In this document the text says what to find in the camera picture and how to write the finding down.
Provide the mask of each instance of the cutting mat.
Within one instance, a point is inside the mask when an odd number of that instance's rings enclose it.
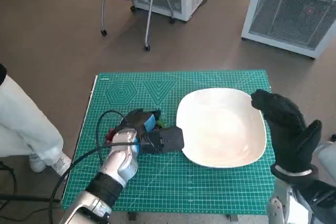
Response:
[[[96,123],[104,111],[114,109],[127,114],[136,108],[161,109],[163,122],[172,126],[179,102],[186,94],[215,87],[235,88],[248,94],[256,89],[270,91],[264,70],[99,74],[75,159],[95,148]],[[119,122],[117,115],[102,121],[101,144],[108,129]],[[115,211],[266,214],[266,204],[274,188],[274,178],[269,171],[274,161],[269,128],[264,155],[245,167],[201,167],[190,162],[182,152],[140,155],[138,161],[139,170],[116,202]],[[64,193],[64,208],[85,189],[98,169],[98,154],[93,154],[71,172]]]

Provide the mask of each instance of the triangle pattern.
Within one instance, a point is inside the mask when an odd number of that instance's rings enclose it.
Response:
[[[176,84],[174,81],[144,81],[149,95],[156,105],[160,105]]]

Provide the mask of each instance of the chair leg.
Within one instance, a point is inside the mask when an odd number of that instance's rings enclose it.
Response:
[[[151,50],[151,47],[148,44],[148,33],[149,33],[149,26],[151,24],[152,6],[153,6],[153,0],[150,0],[148,18],[147,18],[146,34],[145,34],[145,50],[146,51]]]
[[[172,4],[170,3],[170,0],[166,0],[166,1],[167,1],[167,4],[168,4],[170,13],[171,13],[171,21],[170,21],[170,23],[173,23],[173,22],[172,22],[172,21],[174,20],[174,10],[173,10],[173,6],[172,6]]]
[[[100,32],[102,34],[102,36],[106,36],[107,32],[104,29],[104,4],[105,4],[105,0],[101,0],[101,28],[100,28]]]

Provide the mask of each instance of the black sleeve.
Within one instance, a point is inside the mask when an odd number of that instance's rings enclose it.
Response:
[[[7,75],[7,69],[0,64],[0,85],[4,82]]]

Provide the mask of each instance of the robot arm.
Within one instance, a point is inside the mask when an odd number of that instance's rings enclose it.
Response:
[[[275,191],[268,204],[271,224],[287,223],[291,196],[324,224],[336,223],[336,188],[318,180],[318,170],[311,164],[312,154],[336,178],[335,145],[319,143],[322,123],[306,125],[299,108],[288,98],[257,90],[251,95],[252,106],[264,114],[272,138],[275,163]]]
[[[136,141],[135,129],[121,130],[113,138],[114,143]],[[138,170],[138,152],[137,145],[113,147],[98,174],[72,202],[60,224],[108,223],[114,203]]]
[[[131,111],[107,135],[112,143],[139,143],[114,146],[97,175],[65,212],[60,224],[108,223],[112,207],[127,182],[138,170],[139,153],[161,154],[184,147],[182,130],[176,126],[153,130],[160,111]]]

